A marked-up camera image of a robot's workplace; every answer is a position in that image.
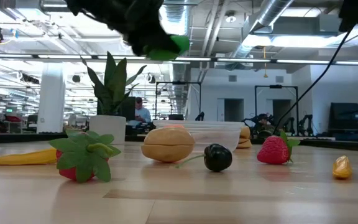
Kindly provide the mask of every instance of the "potted plant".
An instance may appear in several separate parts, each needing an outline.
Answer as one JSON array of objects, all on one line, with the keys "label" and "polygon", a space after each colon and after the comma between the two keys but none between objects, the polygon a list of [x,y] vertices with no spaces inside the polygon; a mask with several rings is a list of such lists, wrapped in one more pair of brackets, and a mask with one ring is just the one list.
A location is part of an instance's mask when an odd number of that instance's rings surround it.
[{"label": "potted plant", "polygon": [[114,144],[124,144],[126,119],[118,116],[119,108],[138,84],[133,85],[127,93],[125,93],[126,86],[135,81],[146,65],[141,67],[134,76],[127,79],[127,59],[124,58],[116,64],[114,58],[108,52],[103,84],[84,59],[82,59],[82,62],[88,69],[88,75],[94,84],[94,94],[98,98],[98,105],[100,106],[100,114],[91,117],[89,121],[89,130],[100,135],[112,134],[115,138]]}]

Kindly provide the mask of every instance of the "black cable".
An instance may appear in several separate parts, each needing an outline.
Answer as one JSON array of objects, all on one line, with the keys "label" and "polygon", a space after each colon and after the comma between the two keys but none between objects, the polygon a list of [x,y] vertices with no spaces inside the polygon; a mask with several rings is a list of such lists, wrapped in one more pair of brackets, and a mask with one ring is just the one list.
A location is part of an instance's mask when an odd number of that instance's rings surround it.
[{"label": "black cable", "polygon": [[336,49],[333,57],[331,58],[331,60],[329,61],[326,69],[322,72],[322,74],[316,79],[316,81],[314,81],[311,86],[309,86],[309,88],[299,97],[299,99],[291,106],[291,108],[283,115],[281,116],[281,118],[278,120],[277,124],[276,124],[276,127],[274,127],[274,131],[273,133],[276,133],[282,119],[288,114],[291,112],[291,110],[296,107],[299,103],[300,100],[302,100],[302,98],[320,81],[320,79],[327,73],[328,69],[330,68],[330,66],[333,64],[335,58],[336,58],[336,55],[339,53],[339,50],[341,49],[342,45],[344,45],[347,37],[349,36],[349,34],[352,32],[352,29],[353,27],[347,31],[345,37],[342,39],[341,43],[339,44],[338,48]]}]

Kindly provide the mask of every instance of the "toy strawberry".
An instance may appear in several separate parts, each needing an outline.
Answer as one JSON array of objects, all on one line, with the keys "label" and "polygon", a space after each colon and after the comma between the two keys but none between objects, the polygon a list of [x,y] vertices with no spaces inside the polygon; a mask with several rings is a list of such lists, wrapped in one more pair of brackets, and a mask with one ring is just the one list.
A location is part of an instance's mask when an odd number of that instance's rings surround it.
[{"label": "toy strawberry", "polygon": [[79,183],[89,181],[94,176],[105,182],[110,181],[107,161],[121,153],[109,145],[114,137],[110,134],[99,136],[93,131],[83,133],[69,130],[67,136],[49,142],[56,149],[59,174]]},{"label": "toy strawberry", "polygon": [[267,164],[284,164],[292,161],[292,147],[299,145],[300,141],[295,139],[287,139],[287,135],[282,131],[280,137],[270,136],[262,145],[259,151],[258,161]]}]

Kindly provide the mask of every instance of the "white pillar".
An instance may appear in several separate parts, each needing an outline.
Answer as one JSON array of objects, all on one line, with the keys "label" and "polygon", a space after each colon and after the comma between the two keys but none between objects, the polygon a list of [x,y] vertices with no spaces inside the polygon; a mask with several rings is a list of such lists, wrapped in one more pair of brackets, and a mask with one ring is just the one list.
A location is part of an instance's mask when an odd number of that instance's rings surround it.
[{"label": "white pillar", "polygon": [[63,63],[44,63],[37,133],[63,131],[66,76]]}]

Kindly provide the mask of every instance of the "yellow toy fruit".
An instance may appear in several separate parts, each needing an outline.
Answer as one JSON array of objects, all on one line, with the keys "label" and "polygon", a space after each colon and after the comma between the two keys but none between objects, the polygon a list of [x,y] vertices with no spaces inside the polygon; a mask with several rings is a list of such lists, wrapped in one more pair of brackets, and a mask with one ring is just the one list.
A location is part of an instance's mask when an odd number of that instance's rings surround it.
[{"label": "yellow toy fruit", "polygon": [[56,149],[44,149],[26,154],[0,156],[0,165],[41,165],[56,163]]},{"label": "yellow toy fruit", "polygon": [[333,167],[333,176],[337,179],[347,179],[352,175],[352,167],[347,156],[336,159]]},{"label": "yellow toy fruit", "polygon": [[160,162],[176,162],[193,151],[195,141],[185,128],[159,128],[144,139],[142,153]]}]

